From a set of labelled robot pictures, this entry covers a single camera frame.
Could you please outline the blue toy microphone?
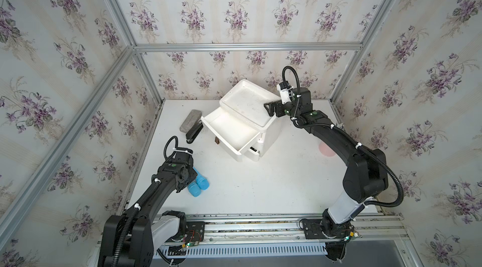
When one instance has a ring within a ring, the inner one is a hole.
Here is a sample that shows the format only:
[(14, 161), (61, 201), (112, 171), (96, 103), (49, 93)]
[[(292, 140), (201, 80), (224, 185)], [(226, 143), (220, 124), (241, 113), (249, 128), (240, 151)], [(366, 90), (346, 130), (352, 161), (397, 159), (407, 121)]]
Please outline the blue toy microphone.
[(202, 193), (201, 188), (195, 181), (188, 185), (188, 191), (193, 197), (198, 197)]
[(207, 190), (210, 186), (210, 183), (206, 177), (204, 177), (197, 169), (195, 169), (197, 173), (196, 183), (201, 190)]

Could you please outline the white three-drawer cabinet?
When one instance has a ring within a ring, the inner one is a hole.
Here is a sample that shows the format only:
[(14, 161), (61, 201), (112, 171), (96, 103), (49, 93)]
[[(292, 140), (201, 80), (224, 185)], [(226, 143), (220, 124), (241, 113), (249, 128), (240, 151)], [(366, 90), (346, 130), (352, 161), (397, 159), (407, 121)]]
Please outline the white three-drawer cabinet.
[(261, 137), (255, 145), (263, 144), (265, 154), (281, 132), (281, 120), (275, 116), (270, 117), (264, 109), (264, 104), (278, 100), (279, 96), (247, 79), (242, 79), (220, 100), (220, 107), (261, 132)]

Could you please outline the white top drawer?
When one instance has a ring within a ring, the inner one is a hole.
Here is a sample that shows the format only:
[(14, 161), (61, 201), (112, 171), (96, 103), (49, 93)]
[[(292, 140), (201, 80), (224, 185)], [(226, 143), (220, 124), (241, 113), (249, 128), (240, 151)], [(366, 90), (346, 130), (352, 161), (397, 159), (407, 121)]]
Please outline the white top drawer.
[(255, 145), (261, 132), (253, 129), (229, 112), (219, 107), (201, 121), (219, 140), (219, 145), (237, 162)]

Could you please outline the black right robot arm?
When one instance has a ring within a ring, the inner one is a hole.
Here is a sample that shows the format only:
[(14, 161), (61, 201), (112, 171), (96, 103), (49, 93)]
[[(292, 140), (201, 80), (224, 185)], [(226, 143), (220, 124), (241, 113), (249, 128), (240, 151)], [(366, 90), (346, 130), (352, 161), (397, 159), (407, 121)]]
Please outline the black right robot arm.
[(310, 90), (301, 87), (296, 70), (286, 66), (277, 86), (280, 100), (264, 104), (269, 116), (287, 116), (292, 124), (319, 138), (346, 165), (343, 193), (323, 213), (321, 224), (328, 229), (346, 226), (369, 205), (393, 208), (402, 204), (400, 179), (387, 165), (383, 151), (372, 150), (336, 126), (311, 102)]

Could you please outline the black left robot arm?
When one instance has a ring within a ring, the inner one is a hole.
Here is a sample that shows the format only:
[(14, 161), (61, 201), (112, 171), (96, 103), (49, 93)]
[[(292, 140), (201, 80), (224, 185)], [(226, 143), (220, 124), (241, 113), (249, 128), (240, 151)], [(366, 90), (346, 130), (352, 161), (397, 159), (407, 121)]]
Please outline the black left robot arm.
[(158, 248), (172, 237), (186, 233), (185, 214), (168, 211), (154, 218), (167, 198), (195, 181), (193, 150), (178, 145), (172, 136), (164, 146), (164, 162), (140, 198), (122, 214), (105, 222), (98, 266), (150, 266)]

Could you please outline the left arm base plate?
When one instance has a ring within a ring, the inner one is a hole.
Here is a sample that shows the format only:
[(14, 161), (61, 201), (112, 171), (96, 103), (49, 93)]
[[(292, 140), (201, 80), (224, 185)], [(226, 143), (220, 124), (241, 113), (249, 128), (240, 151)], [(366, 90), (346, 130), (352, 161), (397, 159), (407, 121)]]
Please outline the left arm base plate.
[(198, 246), (204, 241), (206, 223), (203, 221), (187, 222), (186, 229), (179, 238), (170, 239), (173, 245), (164, 245), (158, 251), (167, 258), (181, 258), (186, 256), (190, 248)]

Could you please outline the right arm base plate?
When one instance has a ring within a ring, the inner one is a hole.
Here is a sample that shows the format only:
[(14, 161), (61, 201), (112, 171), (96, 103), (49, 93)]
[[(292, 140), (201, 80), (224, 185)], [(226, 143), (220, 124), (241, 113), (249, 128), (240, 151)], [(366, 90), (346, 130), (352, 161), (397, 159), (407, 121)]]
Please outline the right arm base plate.
[(329, 218), (301, 219), (299, 227), (306, 239), (331, 239), (340, 243), (347, 243), (355, 237), (355, 228), (348, 221), (336, 224)]

